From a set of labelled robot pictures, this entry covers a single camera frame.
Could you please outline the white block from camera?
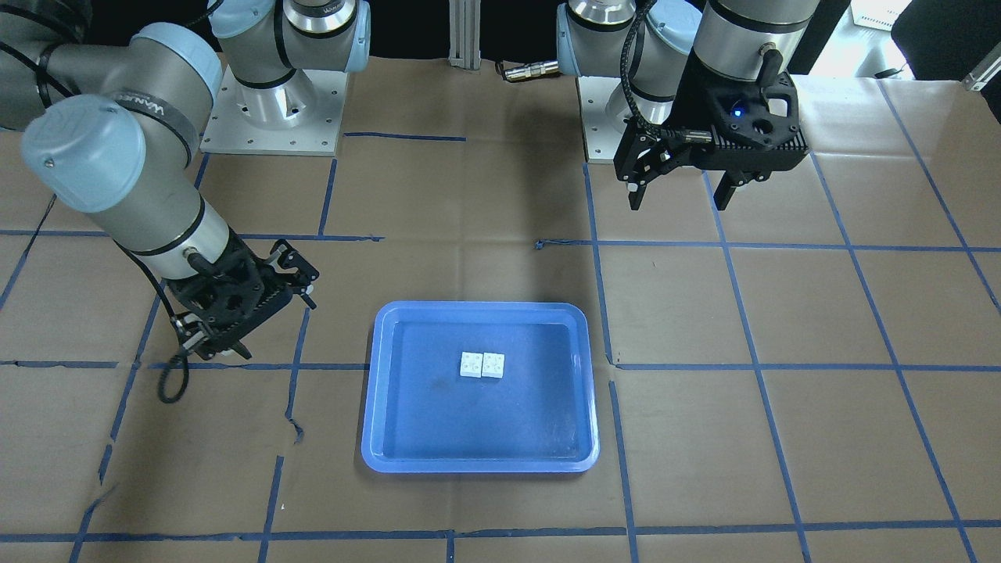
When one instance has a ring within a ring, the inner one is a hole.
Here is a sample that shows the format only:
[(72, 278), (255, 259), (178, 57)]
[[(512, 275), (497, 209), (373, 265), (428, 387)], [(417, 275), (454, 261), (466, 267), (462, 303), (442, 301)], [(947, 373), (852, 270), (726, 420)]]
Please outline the white block from camera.
[(480, 375), (483, 378), (504, 377), (505, 355), (502, 353), (483, 353), (482, 364), (480, 364)]

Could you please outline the blue plastic tray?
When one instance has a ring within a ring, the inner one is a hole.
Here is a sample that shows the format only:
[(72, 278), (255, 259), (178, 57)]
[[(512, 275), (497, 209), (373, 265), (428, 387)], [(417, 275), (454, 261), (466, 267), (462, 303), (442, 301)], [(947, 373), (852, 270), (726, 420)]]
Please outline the blue plastic tray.
[[(504, 377), (462, 378), (464, 350)], [(389, 474), (579, 473), (600, 456), (589, 325), (569, 303), (392, 302), (373, 323), (361, 456)]]

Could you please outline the aluminium frame post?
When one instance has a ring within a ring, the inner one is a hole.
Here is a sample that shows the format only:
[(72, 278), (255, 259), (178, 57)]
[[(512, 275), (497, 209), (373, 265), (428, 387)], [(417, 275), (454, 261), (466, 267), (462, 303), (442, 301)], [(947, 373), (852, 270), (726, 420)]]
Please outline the aluminium frame post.
[(482, 1), (448, 1), (448, 64), (465, 71), (479, 72), (480, 19)]

